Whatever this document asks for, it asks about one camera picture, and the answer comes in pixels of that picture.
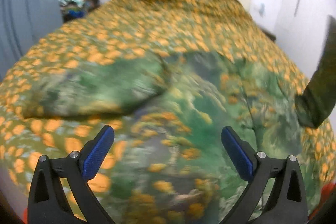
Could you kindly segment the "green landscape print padded jacket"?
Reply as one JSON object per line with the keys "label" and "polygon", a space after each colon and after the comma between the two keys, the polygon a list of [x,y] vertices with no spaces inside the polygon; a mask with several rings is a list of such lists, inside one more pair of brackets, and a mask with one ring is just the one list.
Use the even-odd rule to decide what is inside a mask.
{"label": "green landscape print padded jacket", "polygon": [[333,141],[314,132],[323,117],[310,89],[296,95],[289,72],[259,63],[253,44],[268,39],[249,15],[178,18],[151,28],[167,48],[133,34],[84,60],[43,72],[24,116],[59,122],[50,159],[80,151],[108,125],[114,142],[89,187],[113,223],[221,223],[248,185],[222,145],[230,126],[268,157],[294,155],[307,209],[326,205],[335,187]]}

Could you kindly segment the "olive orange floral bed quilt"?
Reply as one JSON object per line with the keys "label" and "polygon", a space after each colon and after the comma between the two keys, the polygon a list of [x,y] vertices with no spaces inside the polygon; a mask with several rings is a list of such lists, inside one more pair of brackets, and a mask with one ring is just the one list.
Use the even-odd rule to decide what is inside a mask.
{"label": "olive orange floral bed quilt", "polygon": [[[133,34],[145,31],[149,32],[150,41],[165,49],[167,40],[151,28],[153,21],[165,26],[178,18],[238,14],[250,16],[238,0],[110,0],[85,18],[65,23],[41,38],[9,69],[1,83],[1,162],[15,189],[28,195],[38,159],[42,153],[52,151],[56,139],[51,132],[60,128],[59,122],[26,118],[23,114],[32,86],[43,72],[60,73],[66,65],[75,68],[84,60],[98,64],[104,47],[118,43],[125,49]],[[259,63],[271,72],[286,69],[289,87],[294,94],[301,94],[307,86],[307,78],[274,42],[261,33],[270,46],[263,50],[261,43],[253,44]],[[335,148],[329,121],[324,121],[314,134],[319,141],[333,141]]]}

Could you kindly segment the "dark wooden right nightstand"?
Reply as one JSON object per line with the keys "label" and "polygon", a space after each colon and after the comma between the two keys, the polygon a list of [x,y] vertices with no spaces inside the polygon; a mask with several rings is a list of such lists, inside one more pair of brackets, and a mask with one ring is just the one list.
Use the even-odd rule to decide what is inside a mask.
{"label": "dark wooden right nightstand", "polygon": [[270,39],[272,42],[276,41],[276,35],[268,31],[266,28],[259,26],[260,30]]}

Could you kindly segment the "white wall socket with plug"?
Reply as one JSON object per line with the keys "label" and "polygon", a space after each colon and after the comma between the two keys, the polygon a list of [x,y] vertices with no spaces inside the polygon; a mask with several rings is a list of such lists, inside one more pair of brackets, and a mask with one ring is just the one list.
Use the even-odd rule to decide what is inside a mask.
{"label": "white wall socket with plug", "polygon": [[265,15],[265,4],[261,3],[258,9],[258,13],[260,15],[260,17],[264,17]]}

